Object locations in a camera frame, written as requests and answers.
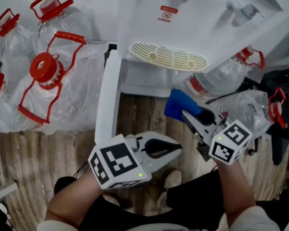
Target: black pants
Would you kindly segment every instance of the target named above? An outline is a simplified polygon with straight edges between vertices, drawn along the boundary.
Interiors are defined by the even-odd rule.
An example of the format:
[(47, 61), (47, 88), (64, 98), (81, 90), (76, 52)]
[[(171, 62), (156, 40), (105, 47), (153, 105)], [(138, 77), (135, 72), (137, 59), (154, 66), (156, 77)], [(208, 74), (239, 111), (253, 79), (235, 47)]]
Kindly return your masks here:
[[(54, 194), (74, 182), (73, 177), (60, 178), (54, 188)], [(270, 209), (270, 202), (259, 202)], [(149, 223), (173, 223), (189, 229), (217, 230), (222, 215), (223, 195), (218, 171), (201, 176), (167, 191), (167, 205), (171, 211), (152, 217), (132, 214), (106, 201), (100, 196), (90, 207), (80, 231), (128, 229)]]

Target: blue object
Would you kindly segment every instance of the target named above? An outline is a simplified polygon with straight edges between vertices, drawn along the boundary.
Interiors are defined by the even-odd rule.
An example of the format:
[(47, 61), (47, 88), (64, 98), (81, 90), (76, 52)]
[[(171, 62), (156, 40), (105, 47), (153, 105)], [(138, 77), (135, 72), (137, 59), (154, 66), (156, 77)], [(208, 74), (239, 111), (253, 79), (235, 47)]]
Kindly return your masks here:
[(182, 110), (187, 110), (194, 116), (201, 113), (201, 108), (181, 90), (173, 90), (166, 103), (164, 115), (182, 121)]

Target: human arm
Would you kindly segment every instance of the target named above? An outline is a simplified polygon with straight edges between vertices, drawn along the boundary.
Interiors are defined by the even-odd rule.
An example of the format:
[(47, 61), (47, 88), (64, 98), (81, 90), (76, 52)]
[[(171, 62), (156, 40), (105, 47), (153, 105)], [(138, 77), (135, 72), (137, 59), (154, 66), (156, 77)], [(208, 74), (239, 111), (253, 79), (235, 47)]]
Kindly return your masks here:
[(85, 173), (51, 199), (45, 221), (56, 220), (77, 228), (102, 192), (93, 173)]
[(238, 161), (230, 166), (218, 160), (215, 162), (220, 174), (227, 222), (228, 226), (231, 227), (245, 210), (256, 206), (256, 201)]

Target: shoe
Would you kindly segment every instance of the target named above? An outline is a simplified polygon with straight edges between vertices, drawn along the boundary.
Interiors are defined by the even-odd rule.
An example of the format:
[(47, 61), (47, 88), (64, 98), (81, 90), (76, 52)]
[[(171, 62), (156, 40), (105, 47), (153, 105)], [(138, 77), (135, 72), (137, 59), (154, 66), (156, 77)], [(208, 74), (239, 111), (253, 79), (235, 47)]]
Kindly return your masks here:
[(179, 170), (174, 170), (170, 173), (164, 183), (164, 191), (158, 198), (158, 207), (161, 208), (164, 212), (172, 210), (172, 208), (167, 206), (167, 190), (171, 187), (176, 187), (182, 183), (182, 173)]
[(4, 202), (0, 201), (0, 210), (6, 215), (7, 219), (11, 219), (10, 214), (8, 213), (8, 209)]

